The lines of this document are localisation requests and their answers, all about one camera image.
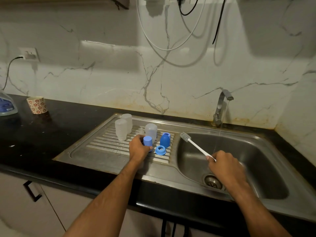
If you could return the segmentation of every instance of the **sink drain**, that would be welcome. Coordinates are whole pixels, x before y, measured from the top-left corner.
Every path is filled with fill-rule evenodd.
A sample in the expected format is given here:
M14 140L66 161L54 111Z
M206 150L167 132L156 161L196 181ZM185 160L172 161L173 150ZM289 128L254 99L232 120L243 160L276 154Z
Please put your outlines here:
M216 178L215 175L207 175L204 178L204 183L216 189L222 189L222 183Z

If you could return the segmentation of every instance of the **forearm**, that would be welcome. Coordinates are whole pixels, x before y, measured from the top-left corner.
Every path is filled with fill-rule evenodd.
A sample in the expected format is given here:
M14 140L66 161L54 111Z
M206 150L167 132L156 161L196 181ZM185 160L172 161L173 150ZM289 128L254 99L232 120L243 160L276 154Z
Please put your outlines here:
M291 235L271 215L247 184L234 199L241 209L251 237L290 237Z
M77 217L64 237L117 237L138 164L130 161L120 174Z

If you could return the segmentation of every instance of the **brush handle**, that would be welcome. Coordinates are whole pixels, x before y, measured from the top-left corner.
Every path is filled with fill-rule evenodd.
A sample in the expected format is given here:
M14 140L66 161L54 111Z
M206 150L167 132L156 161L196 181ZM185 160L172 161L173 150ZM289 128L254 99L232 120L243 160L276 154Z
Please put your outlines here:
M196 143L194 143L191 139L188 139L188 141L192 144L192 145L194 145L196 148L198 148L199 149L199 151L201 151L205 156L210 156L210 157L212 157L214 160L215 160L215 162L216 162L216 159L213 157L213 156L211 156L209 153L207 153L206 151L204 151L201 147L199 147Z

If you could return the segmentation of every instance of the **white marble backsplash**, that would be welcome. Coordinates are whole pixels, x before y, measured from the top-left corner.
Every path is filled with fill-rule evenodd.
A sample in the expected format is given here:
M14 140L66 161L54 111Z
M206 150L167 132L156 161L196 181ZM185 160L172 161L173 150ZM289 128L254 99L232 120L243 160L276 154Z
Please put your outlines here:
M0 84L18 47L36 47L40 62L14 61L7 93L212 120L223 87L235 98L225 122L274 128L315 53L316 0L228 0L212 45L221 5L206 4L170 52L148 44L135 7L0 9ZM177 5L141 6L141 19L171 48L201 6L183 20Z
M316 55L281 115L276 131L316 166Z

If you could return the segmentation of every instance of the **chrome faucet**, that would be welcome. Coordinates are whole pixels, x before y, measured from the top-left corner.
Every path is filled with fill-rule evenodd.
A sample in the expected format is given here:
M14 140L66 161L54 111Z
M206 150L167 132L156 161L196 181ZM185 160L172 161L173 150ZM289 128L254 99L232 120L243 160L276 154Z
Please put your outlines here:
M221 121L221 112L222 112L222 106L223 106L224 98L226 97L227 100L233 100L234 99L234 97L232 96L232 94L228 90L222 89L222 88L221 88L221 90L222 90L222 92L219 95L216 112L213 115L213 121L211 123L212 126L219 126L222 123L222 121Z

